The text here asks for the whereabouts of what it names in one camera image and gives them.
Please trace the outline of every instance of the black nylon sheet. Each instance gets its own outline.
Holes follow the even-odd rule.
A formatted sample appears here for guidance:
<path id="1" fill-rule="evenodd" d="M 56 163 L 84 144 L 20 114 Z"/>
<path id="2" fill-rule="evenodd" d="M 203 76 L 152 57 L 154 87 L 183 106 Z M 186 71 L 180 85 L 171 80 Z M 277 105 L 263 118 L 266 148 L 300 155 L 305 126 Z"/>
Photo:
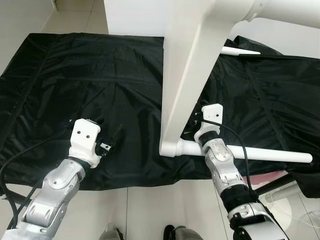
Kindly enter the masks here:
<path id="1" fill-rule="evenodd" d="M 308 152 L 314 158 L 312 164 L 251 160 L 251 174 L 320 172 L 320 61 L 281 56 L 242 37 L 226 45 L 268 56 L 220 56 L 194 112 L 204 102 L 222 104 L 223 123 L 247 147 Z M 104 119 L 100 137 L 107 140 L 122 124 L 125 138 L 80 189 L 210 178 L 203 157 L 159 156 L 162 78 L 161 37 L 30 34 L 0 77 L 0 164 L 57 133 L 70 119 Z M 192 140 L 198 130 L 192 119 L 184 139 Z M 6 180 L 34 185 L 68 155 L 70 136 L 66 132 L 24 154 L 10 165 Z M 223 129 L 221 137 L 238 145 Z M 235 163 L 244 174 L 243 161 Z"/>

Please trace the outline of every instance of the black wire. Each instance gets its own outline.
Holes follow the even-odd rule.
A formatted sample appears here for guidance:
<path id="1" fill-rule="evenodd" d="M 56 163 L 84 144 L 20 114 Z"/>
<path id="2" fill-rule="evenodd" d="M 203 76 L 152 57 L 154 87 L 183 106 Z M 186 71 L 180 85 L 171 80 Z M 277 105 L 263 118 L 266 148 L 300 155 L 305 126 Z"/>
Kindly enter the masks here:
<path id="1" fill-rule="evenodd" d="M 39 180 L 34 187 L 31 189 L 31 191 L 29 192 L 29 194 L 25 197 L 25 200 L 22 202 L 22 204 L 20 205 L 20 207 L 17 209 L 17 213 L 19 214 L 21 212 L 21 210 L 24 208 L 24 206 L 26 206 L 26 204 L 28 203 L 28 201 L 30 200 L 31 196 L 35 193 L 35 191 L 40 187 L 40 184 L 42 183 L 42 179 Z M 14 225 L 14 218 L 12 217 L 7 230 L 9 229 L 14 229 L 16 228 L 16 225 Z"/>
<path id="2" fill-rule="evenodd" d="M 15 156 L 11 157 L 8 161 L 5 162 L 5 164 L 2 166 L 1 170 L 0 170 L 0 186 L 2 188 L 2 191 L 3 193 L 5 194 L 6 196 L 6 199 L 9 201 L 10 203 L 10 206 L 12 208 L 12 212 L 13 212 L 13 225 L 16 226 L 17 223 L 18 223 L 18 210 L 17 210 L 17 207 L 16 207 L 16 204 L 15 204 L 15 201 L 14 199 L 12 198 L 11 194 L 10 194 L 10 191 L 9 189 L 7 188 L 6 186 L 6 182 L 5 182 L 5 171 L 8 167 L 9 164 L 11 164 L 14 160 L 16 160 L 16 158 L 20 157 L 21 155 L 25 154 L 26 152 L 46 143 L 46 142 L 49 142 L 55 138 L 58 138 L 60 137 L 62 134 L 64 134 L 66 131 L 66 129 L 64 129 L 63 131 L 59 132 L 58 134 L 55 134 L 51 137 L 48 137 L 47 139 L 31 146 L 31 147 L 28 147 L 27 149 L 19 152 L 18 154 L 16 154 Z"/>
<path id="3" fill-rule="evenodd" d="M 245 162 L 245 175 L 246 175 L 246 182 L 247 182 L 247 185 L 248 185 L 248 188 L 249 188 L 249 192 L 252 194 L 252 195 L 256 195 L 252 189 L 252 186 L 251 186 L 251 181 L 250 181 L 250 173 L 249 173 L 249 161 L 248 161 L 248 155 L 247 155 L 247 150 L 245 148 L 245 145 L 243 144 L 240 136 L 234 131 L 232 130 L 230 127 L 226 126 L 226 125 L 223 125 L 221 123 L 218 123 L 218 122 L 214 122 L 214 121 L 209 121 L 209 120 L 205 120 L 205 119 L 202 119 L 201 120 L 202 122 L 205 122 L 205 123 L 208 123 L 208 124 L 213 124 L 213 125 L 217 125 L 219 127 L 223 127 L 227 130 L 229 130 L 231 133 L 233 133 L 236 138 L 238 139 L 238 141 L 240 142 L 240 145 L 243 149 L 243 154 L 244 154 L 244 162 Z"/>

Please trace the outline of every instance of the black cable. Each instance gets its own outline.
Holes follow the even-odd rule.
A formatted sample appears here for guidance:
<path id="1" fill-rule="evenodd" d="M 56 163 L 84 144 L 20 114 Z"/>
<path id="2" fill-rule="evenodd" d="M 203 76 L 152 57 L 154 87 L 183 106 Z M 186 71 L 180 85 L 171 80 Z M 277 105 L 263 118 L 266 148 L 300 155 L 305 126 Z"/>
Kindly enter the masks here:
<path id="1" fill-rule="evenodd" d="M 24 201 L 22 202 L 22 204 L 20 205 L 20 207 L 17 209 L 17 213 L 19 214 L 21 212 L 21 210 L 26 206 L 26 204 L 29 202 L 31 196 L 35 193 L 35 191 L 40 188 L 40 184 L 43 182 L 43 180 L 41 179 L 40 181 L 38 181 L 34 187 L 31 189 L 31 191 L 29 192 L 29 194 L 25 197 Z M 16 225 L 14 225 L 14 218 L 12 217 L 7 230 L 9 229 L 14 229 L 16 228 Z"/>
<path id="2" fill-rule="evenodd" d="M 0 186 L 2 188 L 2 191 L 3 193 L 5 194 L 6 196 L 6 199 L 9 201 L 10 203 L 10 206 L 12 208 L 12 212 L 13 212 L 13 225 L 16 226 L 17 223 L 18 223 L 18 210 L 17 210 L 17 207 L 16 207 L 16 204 L 15 204 L 15 201 L 13 200 L 13 198 L 11 197 L 10 195 L 10 191 L 9 189 L 7 188 L 6 186 L 6 182 L 5 182 L 5 171 L 8 167 L 9 164 L 11 164 L 16 158 L 20 157 L 21 155 L 25 154 L 26 152 L 46 143 L 46 142 L 49 142 L 55 138 L 58 138 L 60 137 L 62 134 L 64 134 L 66 131 L 66 129 L 64 129 L 63 131 L 51 136 L 51 137 L 48 137 L 47 139 L 31 146 L 31 147 L 28 147 L 27 149 L 19 152 L 18 154 L 16 154 L 15 156 L 11 157 L 8 161 L 6 161 L 4 163 L 4 165 L 2 166 L 1 170 L 0 170 Z"/>
<path id="3" fill-rule="evenodd" d="M 236 138 L 238 139 L 238 141 L 240 142 L 240 145 L 243 149 L 243 154 L 244 154 L 244 162 L 245 162 L 245 175 L 246 175 L 246 181 L 247 181 L 247 184 L 248 184 L 248 188 L 249 188 L 249 191 L 252 195 L 256 195 L 252 189 L 252 186 L 251 186 L 251 181 L 250 181 L 250 174 L 249 174 L 249 161 L 248 161 L 248 155 L 247 155 L 247 150 L 245 148 L 245 145 L 243 144 L 240 136 L 234 131 L 232 130 L 230 127 L 226 126 L 226 125 L 223 125 L 221 123 L 218 123 L 218 122 L 214 122 L 214 121 L 209 121 L 209 120 L 205 120 L 205 119 L 202 119 L 201 120 L 202 122 L 205 122 L 205 123 L 208 123 L 208 124 L 213 124 L 213 125 L 217 125 L 219 127 L 223 127 L 227 130 L 229 130 L 231 133 L 233 133 Z"/>

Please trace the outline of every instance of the tiled floor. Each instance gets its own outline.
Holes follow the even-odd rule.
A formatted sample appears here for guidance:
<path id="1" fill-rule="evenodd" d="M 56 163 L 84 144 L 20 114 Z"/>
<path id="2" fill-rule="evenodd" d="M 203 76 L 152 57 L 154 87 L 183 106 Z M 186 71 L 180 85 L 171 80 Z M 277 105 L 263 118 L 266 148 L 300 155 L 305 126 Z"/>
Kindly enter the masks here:
<path id="1" fill-rule="evenodd" d="M 56 5 L 58 12 L 50 17 L 43 33 L 108 33 L 103 0 L 57 0 Z M 10 187 L 22 194 L 30 189 Z M 266 204 L 291 240 L 320 239 L 318 228 L 297 220 L 320 226 L 319 199 L 296 194 Z M 4 230 L 12 214 L 6 201 L 0 201 L 0 209 L 0 229 Z M 227 212 L 212 181 L 182 180 L 169 186 L 80 191 L 70 202 L 55 240 L 97 240 L 110 222 L 127 240 L 161 240 L 168 224 L 192 228 L 204 240 L 233 239 Z"/>

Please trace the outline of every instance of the black cloth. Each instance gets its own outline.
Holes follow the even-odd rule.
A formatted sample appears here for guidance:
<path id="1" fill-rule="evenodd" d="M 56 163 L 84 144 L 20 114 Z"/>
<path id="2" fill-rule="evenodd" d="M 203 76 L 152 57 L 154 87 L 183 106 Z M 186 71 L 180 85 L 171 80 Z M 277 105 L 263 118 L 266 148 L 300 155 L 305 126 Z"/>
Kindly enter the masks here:
<path id="1" fill-rule="evenodd" d="M 320 172 L 320 61 L 285 57 L 237 37 L 226 46 L 263 56 L 221 55 L 194 108 L 223 105 L 223 123 L 247 147 L 311 153 L 311 164 L 249 161 L 252 175 L 277 170 Z M 57 133 L 70 119 L 101 124 L 107 142 L 122 124 L 125 137 L 81 182 L 82 190 L 159 186 L 211 177 L 201 156 L 159 156 L 163 38 L 87 33 L 32 33 L 0 77 L 0 164 Z M 193 139 L 194 115 L 181 137 Z M 71 132 L 29 151 L 6 173 L 34 185 L 67 157 Z M 227 144 L 239 145 L 221 129 Z M 235 160 L 244 175 L 244 161 Z"/>

